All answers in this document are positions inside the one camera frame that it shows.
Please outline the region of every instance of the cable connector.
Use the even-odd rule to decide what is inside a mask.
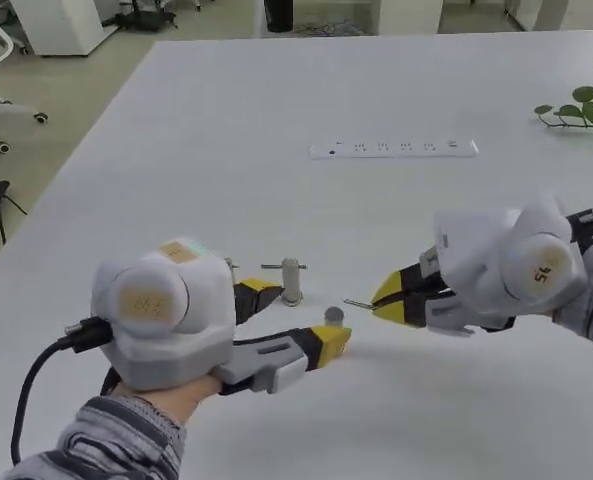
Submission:
[[[63,342],[63,350],[71,348],[74,353],[82,353],[108,344],[113,337],[112,326],[107,320],[90,317],[65,327],[65,336],[58,341]]]
[[[579,242],[593,237],[593,208],[574,213],[567,217],[572,226],[572,242]]]

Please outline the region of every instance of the power strip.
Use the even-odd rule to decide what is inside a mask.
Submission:
[[[312,145],[314,160],[330,158],[405,158],[405,157],[475,157],[478,147],[473,140],[336,142]]]

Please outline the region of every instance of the green plant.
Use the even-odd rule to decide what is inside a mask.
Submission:
[[[534,109],[534,113],[548,127],[593,128],[593,87],[578,87],[572,92],[572,97],[578,105],[566,104],[556,111],[553,111],[555,108],[551,105],[539,105]],[[548,121],[545,117],[548,114],[558,118],[559,123]],[[568,120],[571,119],[582,123],[570,123]]]

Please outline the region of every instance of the black trash bin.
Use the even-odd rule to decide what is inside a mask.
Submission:
[[[265,18],[271,33],[291,32],[294,29],[294,0],[265,0]]]

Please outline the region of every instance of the gray striped sweater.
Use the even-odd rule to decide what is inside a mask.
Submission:
[[[96,397],[55,450],[22,461],[4,480],[177,480],[185,429],[146,400]]]
[[[589,287],[554,322],[593,341],[593,244],[583,259]],[[177,480],[184,443],[185,429],[145,400],[97,397],[56,450],[28,458],[3,480]]]

